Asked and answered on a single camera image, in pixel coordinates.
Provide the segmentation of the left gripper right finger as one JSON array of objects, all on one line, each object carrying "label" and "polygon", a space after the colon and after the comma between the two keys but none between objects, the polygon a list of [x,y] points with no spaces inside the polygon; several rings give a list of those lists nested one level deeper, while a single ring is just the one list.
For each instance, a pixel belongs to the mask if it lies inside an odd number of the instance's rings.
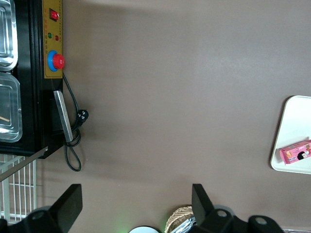
[{"label": "left gripper right finger", "polygon": [[192,185],[193,233],[246,233],[247,223],[223,206],[215,207],[201,184]]}]

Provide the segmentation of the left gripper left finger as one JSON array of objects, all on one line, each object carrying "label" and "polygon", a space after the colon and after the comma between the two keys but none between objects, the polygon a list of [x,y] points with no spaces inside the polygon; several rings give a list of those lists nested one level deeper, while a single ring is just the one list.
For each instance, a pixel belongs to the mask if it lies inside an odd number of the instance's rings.
[{"label": "left gripper left finger", "polygon": [[82,186],[72,184],[52,206],[36,209],[21,222],[7,225],[7,232],[67,233],[82,208]]}]

